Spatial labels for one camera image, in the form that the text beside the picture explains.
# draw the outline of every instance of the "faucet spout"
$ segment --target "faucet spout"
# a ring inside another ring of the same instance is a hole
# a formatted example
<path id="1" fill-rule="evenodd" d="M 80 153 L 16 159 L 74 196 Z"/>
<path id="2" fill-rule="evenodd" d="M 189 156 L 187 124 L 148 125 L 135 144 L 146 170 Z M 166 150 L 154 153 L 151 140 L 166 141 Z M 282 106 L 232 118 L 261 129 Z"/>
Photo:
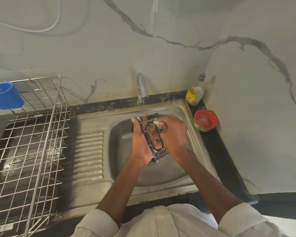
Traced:
<path id="1" fill-rule="evenodd" d="M 141 72 L 137 74 L 137 89 L 139 105 L 145 105 L 145 99 L 147 99 L 149 96 L 144 75 Z"/>

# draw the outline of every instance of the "dish soap bottle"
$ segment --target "dish soap bottle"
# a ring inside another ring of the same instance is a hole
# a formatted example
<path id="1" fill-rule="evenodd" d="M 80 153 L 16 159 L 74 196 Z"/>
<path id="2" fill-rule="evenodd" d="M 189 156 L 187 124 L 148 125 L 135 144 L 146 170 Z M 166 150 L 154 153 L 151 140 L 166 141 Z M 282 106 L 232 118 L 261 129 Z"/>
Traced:
<path id="1" fill-rule="evenodd" d="M 197 105 L 201 101 L 205 92 L 205 84 L 204 84 L 205 77 L 206 77 L 205 73 L 202 72 L 197 78 L 198 80 L 197 87 L 192 87 L 187 91 L 185 99 L 189 104 Z"/>

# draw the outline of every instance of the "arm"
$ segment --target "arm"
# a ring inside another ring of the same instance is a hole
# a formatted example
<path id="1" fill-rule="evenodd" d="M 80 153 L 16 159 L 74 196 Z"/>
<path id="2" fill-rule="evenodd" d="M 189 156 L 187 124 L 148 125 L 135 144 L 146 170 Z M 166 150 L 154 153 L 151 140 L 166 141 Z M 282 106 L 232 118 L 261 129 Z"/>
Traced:
<path id="1" fill-rule="evenodd" d="M 170 154 L 191 177 L 201 192 L 217 223 L 234 206 L 241 203 L 198 161 L 188 149 L 186 124 L 173 115 L 161 117 L 163 122 L 161 138 Z"/>
<path id="2" fill-rule="evenodd" d="M 106 212 L 118 227 L 121 225 L 127 202 L 137 179 L 152 159 L 152 153 L 138 121 L 133 118 L 132 122 L 134 123 L 132 152 L 110 190 L 97 206 L 97 209 Z"/>

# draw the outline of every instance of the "person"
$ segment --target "person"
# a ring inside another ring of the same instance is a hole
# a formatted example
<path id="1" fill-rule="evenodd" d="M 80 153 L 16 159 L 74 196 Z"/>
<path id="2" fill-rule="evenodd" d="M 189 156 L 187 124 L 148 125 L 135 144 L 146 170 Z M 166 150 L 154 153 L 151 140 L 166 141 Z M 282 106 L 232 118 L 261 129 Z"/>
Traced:
<path id="1" fill-rule="evenodd" d="M 161 138 L 177 163 L 201 192 L 213 217 L 189 204 L 173 204 L 146 209 L 130 222 L 122 217 L 141 171 L 152 153 L 136 119 L 132 152 L 120 174 L 96 209 L 76 226 L 72 237 L 226 237 L 287 236 L 247 203 L 242 203 L 198 161 L 188 149 L 186 124 L 173 115 L 158 119 L 163 123 Z"/>

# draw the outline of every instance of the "white cable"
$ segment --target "white cable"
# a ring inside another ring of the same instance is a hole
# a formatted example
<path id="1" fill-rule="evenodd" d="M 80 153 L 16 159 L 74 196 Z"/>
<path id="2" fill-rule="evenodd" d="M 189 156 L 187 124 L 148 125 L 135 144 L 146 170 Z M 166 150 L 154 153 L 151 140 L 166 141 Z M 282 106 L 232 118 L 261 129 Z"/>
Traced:
<path id="1" fill-rule="evenodd" d="M 4 26 L 7 26 L 7 27 L 10 27 L 10 28 L 13 28 L 13 29 L 16 29 L 16 30 L 19 30 L 19 31 L 33 32 L 33 33 L 45 32 L 45 31 L 49 31 L 49 30 L 53 29 L 58 24 L 61 13 L 62 13 L 62 3 L 61 3 L 60 0 L 58 0 L 58 16 L 57 16 L 57 19 L 56 19 L 55 23 L 51 27 L 43 29 L 43 30 L 23 29 L 23 28 L 11 26 L 11 25 L 3 23 L 1 21 L 0 21 L 0 24 L 4 25 Z"/>

